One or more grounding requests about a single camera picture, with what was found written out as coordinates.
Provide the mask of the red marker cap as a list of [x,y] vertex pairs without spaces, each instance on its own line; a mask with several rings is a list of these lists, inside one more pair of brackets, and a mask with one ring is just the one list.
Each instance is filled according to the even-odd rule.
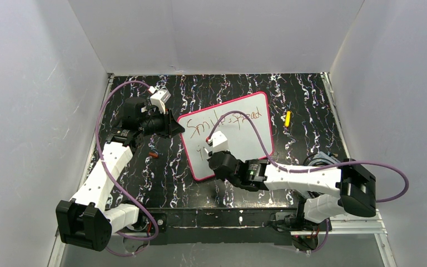
[[154,153],[154,152],[150,152],[149,155],[155,159],[157,159],[159,157],[159,155],[157,153]]

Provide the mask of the pink framed whiteboard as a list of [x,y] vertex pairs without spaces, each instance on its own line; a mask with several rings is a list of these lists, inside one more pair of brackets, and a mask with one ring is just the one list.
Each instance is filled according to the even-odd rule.
[[[206,138],[220,117],[229,111],[241,111],[248,115],[258,130],[268,154],[272,155],[274,152],[269,103],[264,92],[242,96],[181,115],[177,120],[185,129],[181,134],[181,140],[192,176],[196,181],[209,179],[214,175],[208,167],[207,153],[204,150],[211,150]],[[265,158],[254,129],[243,115],[233,113],[226,116],[216,130],[226,136],[229,149],[237,159],[245,161]]]

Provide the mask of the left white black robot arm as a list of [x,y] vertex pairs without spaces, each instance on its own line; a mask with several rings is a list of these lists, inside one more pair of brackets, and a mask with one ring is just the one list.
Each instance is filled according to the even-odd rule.
[[106,210],[106,201],[122,170],[131,161],[144,137],[170,139],[184,132],[166,108],[168,97],[126,100],[122,115],[105,139],[102,154],[82,187],[69,201],[56,207],[61,241],[95,251],[106,248],[112,234],[138,222],[134,202]]

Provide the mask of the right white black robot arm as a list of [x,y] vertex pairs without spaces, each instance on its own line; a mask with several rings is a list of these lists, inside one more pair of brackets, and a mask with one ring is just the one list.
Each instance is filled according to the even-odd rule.
[[275,165],[270,160],[235,158],[219,151],[208,159],[215,177],[247,191],[295,190],[319,193],[303,204],[301,218],[319,224],[340,214],[376,214],[375,176],[355,161],[320,167]]

